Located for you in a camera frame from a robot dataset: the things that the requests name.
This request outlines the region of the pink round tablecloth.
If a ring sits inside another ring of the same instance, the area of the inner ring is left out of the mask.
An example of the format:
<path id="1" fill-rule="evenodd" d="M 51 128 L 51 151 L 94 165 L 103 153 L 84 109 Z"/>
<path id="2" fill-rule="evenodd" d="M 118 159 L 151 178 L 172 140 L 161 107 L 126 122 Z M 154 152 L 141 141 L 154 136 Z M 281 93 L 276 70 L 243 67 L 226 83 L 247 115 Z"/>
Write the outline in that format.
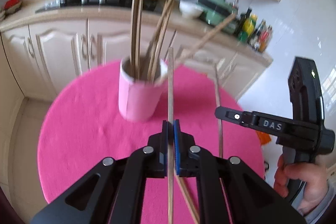
<path id="1" fill-rule="evenodd" d="M 123 159 L 146 145 L 167 118 L 163 93 L 153 116 L 143 123 L 125 120 L 118 109 L 119 62 L 72 81 L 54 100 L 42 124 L 37 148 L 39 180 L 52 202 L 105 157 Z M 264 176 L 261 144 L 254 130 L 223 124 L 218 136 L 215 87 L 207 76 L 187 67 L 174 72 L 174 116 L 181 130 L 213 155 L 238 156 Z"/>

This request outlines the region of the sauce bottles group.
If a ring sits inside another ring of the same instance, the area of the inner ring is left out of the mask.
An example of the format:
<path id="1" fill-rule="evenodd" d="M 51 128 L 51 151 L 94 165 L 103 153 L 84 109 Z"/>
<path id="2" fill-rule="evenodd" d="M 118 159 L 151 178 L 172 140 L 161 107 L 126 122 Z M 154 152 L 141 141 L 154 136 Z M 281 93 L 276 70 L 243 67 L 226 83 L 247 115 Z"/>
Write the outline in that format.
<path id="1" fill-rule="evenodd" d="M 263 53 L 273 35 L 273 27 L 263 19 L 248 39 L 248 45 L 256 52 Z"/>

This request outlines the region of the pink cup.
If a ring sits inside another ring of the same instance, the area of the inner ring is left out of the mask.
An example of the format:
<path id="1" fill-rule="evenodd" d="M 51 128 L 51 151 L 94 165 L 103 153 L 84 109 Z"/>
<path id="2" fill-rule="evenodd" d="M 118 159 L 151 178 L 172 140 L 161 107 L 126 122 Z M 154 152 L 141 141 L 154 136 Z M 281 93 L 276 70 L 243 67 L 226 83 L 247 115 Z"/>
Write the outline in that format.
<path id="1" fill-rule="evenodd" d="M 120 62 L 118 109 L 122 117 L 131 122 L 144 122 L 153 116 L 159 99 L 166 88 L 161 78 L 167 75 L 167 64 L 160 60 L 155 81 L 135 80 L 129 75 L 130 62 L 126 57 Z"/>

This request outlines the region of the green yellow oil bottle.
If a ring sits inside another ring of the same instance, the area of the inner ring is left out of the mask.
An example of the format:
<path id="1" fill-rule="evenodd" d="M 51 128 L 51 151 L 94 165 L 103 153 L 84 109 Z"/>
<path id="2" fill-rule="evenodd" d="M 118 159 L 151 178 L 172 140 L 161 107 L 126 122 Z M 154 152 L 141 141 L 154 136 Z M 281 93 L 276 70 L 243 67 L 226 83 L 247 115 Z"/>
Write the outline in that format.
<path id="1" fill-rule="evenodd" d="M 256 22 L 257 22 L 258 16 L 256 14 L 250 15 L 249 18 L 247 18 L 243 26 L 241 28 L 241 31 L 238 36 L 238 40 L 240 42 L 247 42 L 248 38 L 252 35 L 252 33 L 255 30 Z"/>

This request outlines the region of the dark olive oil bottle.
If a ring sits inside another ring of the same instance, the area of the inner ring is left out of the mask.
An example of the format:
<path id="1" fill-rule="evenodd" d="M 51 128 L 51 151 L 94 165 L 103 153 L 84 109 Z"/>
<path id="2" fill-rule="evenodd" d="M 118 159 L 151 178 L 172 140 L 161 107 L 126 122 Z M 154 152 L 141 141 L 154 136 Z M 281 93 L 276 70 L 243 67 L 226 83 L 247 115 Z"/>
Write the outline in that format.
<path id="1" fill-rule="evenodd" d="M 239 36 L 240 32 L 242 31 L 244 22 L 250 17 L 251 12 L 252 12 L 252 8 L 249 7 L 246 13 L 243 13 L 240 15 L 240 19 L 238 21 L 238 24 L 234 32 L 234 36 L 236 37 Z"/>

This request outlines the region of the green electric grill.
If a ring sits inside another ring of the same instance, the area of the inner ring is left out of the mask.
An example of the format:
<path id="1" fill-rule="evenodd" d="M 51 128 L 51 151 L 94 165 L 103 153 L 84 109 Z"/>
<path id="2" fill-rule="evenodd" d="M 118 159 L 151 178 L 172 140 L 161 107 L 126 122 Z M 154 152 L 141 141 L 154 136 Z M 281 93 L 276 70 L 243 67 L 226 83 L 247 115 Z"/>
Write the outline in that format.
<path id="1" fill-rule="evenodd" d="M 238 14 L 236 2 L 226 0 L 197 0 L 197 5 L 203 9 L 200 20 L 213 27 L 221 23 L 231 14 Z"/>

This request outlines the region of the lower base cabinets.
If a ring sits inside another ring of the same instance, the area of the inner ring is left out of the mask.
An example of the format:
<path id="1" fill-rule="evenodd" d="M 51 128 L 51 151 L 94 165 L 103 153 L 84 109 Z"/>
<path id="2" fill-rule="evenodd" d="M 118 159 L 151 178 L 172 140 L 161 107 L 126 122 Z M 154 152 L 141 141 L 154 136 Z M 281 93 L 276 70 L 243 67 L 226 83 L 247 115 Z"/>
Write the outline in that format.
<path id="1" fill-rule="evenodd" d="M 130 24 L 116 20 L 58 20 L 1 34 L 14 77 L 28 98 L 52 101 L 76 77 L 129 54 Z M 184 65 L 212 79 L 239 99 L 272 63 L 235 39 L 208 42 Z"/>

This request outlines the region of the white ceramic bowl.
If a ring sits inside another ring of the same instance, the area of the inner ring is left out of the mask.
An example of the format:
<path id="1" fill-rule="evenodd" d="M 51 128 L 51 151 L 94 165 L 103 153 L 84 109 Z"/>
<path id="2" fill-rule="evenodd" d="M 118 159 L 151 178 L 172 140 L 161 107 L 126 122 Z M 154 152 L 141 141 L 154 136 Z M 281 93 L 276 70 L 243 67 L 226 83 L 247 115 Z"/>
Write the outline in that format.
<path id="1" fill-rule="evenodd" d="M 199 18 L 204 11 L 201 6 L 198 6 L 197 4 L 192 2 L 182 0 L 180 0 L 179 3 L 179 10 L 181 12 L 181 15 L 187 19 Z"/>

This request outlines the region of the black gas hob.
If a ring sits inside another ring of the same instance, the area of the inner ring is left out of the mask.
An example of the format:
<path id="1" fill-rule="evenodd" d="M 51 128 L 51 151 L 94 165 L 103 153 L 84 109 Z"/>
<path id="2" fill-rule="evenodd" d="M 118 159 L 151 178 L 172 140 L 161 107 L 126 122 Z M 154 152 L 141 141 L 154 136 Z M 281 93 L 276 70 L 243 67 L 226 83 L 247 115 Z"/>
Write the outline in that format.
<path id="1" fill-rule="evenodd" d="M 38 8 L 35 13 L 79 7 L 121 7 L 131 9 L 133 0 L 54 0 Z"/>

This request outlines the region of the red lid container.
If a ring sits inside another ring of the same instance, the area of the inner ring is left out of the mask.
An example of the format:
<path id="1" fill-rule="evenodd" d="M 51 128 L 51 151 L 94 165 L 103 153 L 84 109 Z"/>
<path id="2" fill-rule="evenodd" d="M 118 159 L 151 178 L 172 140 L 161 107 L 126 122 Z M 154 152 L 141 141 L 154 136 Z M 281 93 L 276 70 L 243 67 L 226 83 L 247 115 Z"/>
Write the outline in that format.
<path id="1" fill-rule="evenodd" d="M 21 0 L 8 0 L 4 5 L 4 9 L 7 10 L 7 9 L 19 4 L 20 1 Z"/>

